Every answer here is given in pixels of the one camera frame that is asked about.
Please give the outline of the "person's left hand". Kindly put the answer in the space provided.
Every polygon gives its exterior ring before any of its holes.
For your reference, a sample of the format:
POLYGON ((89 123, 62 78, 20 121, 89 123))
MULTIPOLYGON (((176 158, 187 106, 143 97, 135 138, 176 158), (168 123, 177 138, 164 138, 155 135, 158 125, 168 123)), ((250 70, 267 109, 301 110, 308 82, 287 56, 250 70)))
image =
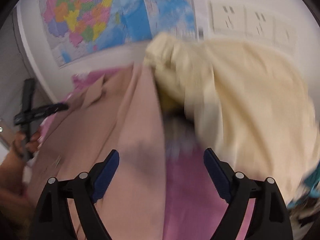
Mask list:
POLYGON ((24 132, 18 131, 11 143, 10 152, 25 162, 33 159, 34 154, 39 150, 41 129, 39 128, 28 140, 24 132))

